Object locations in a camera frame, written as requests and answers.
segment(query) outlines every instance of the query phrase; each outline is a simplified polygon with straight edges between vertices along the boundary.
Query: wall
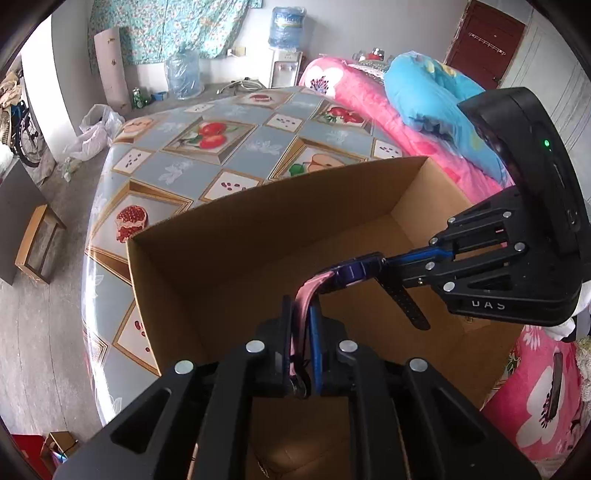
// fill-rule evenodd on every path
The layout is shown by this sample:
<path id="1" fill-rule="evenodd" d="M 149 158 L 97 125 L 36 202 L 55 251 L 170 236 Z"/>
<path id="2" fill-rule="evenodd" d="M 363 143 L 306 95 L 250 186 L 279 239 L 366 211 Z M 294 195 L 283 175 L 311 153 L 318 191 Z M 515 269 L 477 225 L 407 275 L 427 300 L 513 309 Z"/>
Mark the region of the wall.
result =
<path id="1" fill-rule="evenodd" d="M 47 146 L 59 159 L 66 145 L 76 138 L 61 95 L 51 40 L 51 17 L 35 29 L 21 50 L 27 96 Z"/>
<path id="2" fill-rule="evenodd" d="M 537 11 L 501 86 L 524 86 L 537 95 L 591 202 L 591 82 L 560 33 Z"/>
<path id="3" fill-rule="evenodd" d="M 88 5 L 66 0 L 51 16 L 51 39 L 57 79 L 72 127 L 79 135 L 82 118 L 105 95 L 90 72 L 88 59 Z"/>
<path id="4" fill-rule="evenodd" d="M 479 0 L 483 4 L 501 10 L 501 12 L 516 18 L 521 23 L 528 25 L 531 20 L 531 14 L 534 10 L 527 0 Z"/>
<path id="5" fill-rule="evenodd" d="M 258 77 L 260 52 L 267 47 L 273 7 L 285 1 L 265 0 L 261 9 L 250 9 L 236 46 L 246 47 L 246 57 L 202 60 L 205 83 Z M 417 50 L 443 60 L 466 0 L 298 0 L 307 10 L 303 50 L 313 59 L 320 53 L 351 58 L 359 50 L 380 47 L 386 55 Z M 163 64 L 125 69 L 129 88 L 167 90 Z"/>

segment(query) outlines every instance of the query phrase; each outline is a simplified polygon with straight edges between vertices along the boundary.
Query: door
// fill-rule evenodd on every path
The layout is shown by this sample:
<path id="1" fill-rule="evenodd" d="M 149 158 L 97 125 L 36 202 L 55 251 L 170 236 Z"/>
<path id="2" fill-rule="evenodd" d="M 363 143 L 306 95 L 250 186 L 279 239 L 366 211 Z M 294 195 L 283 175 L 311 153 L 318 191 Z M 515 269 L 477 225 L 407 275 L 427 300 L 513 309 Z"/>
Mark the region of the door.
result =
<path id="1" fill-rule="evenodd" d="M 503 78 L 525 30 L 515 18 L 473 1 L 466 12 L 447 64 L 486 90 Z"/>

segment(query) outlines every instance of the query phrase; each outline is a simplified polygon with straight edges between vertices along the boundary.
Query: blue water jug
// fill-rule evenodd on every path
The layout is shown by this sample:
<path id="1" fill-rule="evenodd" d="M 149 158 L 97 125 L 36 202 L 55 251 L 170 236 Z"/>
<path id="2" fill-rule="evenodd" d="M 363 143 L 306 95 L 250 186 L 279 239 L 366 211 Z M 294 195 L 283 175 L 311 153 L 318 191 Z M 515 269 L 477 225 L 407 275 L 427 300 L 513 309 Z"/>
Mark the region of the blue water jug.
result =
<path id="1" fill-rule="evenodd" d="M 182 44 L 178 52 L 164 63 L 168 91 L 179 100 L 199 95 L 205 88 L 199 76 L 199 50 L 187 50 Z"/>
<path id="2" fill-rule="evenodd" d="M 305 17 L 305 8 L 275 7 L 271 15 L 269 46 L 285 50 L 300 48 Z"/>

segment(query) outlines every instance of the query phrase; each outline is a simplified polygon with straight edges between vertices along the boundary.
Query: table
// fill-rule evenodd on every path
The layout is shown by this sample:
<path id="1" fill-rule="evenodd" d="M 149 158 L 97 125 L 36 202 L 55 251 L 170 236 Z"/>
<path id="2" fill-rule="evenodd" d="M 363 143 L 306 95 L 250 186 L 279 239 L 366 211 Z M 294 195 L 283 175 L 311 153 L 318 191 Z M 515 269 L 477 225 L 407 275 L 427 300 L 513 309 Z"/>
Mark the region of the table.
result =
<path id="1" fill-rule="evenodd" d="M 310 89 L 205 98 L 194 105 L 169 102 L 173 109 L 166 112 L 153 111 L 160 102 L 134 111 L 145 115 L 126 123 L 115 138 L 97 185 L 84 253 L 82 318 L 103 424 L 160 374 L 135 304 L 125 249 L 129 235 L 238 190 L 403 155 L 371 121 L 336 118 L 347 110 Z"/>
<path id="2" fill-rule="evenodd" d="M 0 278 L 12 285 L 14 264 L 31 215 L 47 203 L 20 161 L 14 161 L 0 183 Z"/>

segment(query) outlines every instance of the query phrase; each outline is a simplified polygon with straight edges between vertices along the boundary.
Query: wooden stool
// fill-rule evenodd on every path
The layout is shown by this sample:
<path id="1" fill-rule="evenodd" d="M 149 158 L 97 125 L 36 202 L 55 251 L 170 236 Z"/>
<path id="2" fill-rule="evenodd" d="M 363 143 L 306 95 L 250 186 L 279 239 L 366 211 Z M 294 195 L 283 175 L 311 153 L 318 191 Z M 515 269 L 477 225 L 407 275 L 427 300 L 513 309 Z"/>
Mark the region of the wooden stool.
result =
<path id="1" fill-rule="evenodd" d="M 45 219 L 46 215 L 55 220 L 55 225 L 51 230 L 51 235 L 49 237 L 49 241 L 47 242 L 47 248 L 43 252 L 41 265 L 37 269 L 35 269 L 28 263 L 29 256 L 31 255 L 31 248 L 33 247 L 33 243 L 35 242 L 35 237 L 39 233 L 39 229 L 41 228 L 41 224 L 43 223 L 43 220 Z M 43 282 L 44 284 L 49 283 L 47 279 L 44 278 L 43 275 L 41 275 L 41 270 L 43 269 L 43 264 L 45 263 L 45 258 L 47 257 L 49 246 L 51 245 L 51 241 L 53 240 L 53 236 L 56 234 L 56 230 L 58 227 L 64 230 L 66 229 L 66 226 L 58 218 L 56 213 L 51 209 L 49 205 L 39 205 L 39 207 L 37 207 L 33 212 L 31 220 L 29 220 L 29 225 L 27 226 L 25 235 L 22 237 L 21 246 L 18 249 L 17 259 L 15 260 L 14 264 L 18 268 L 20 268 L 23 273 L 25 273 L 35 281 Z"/>

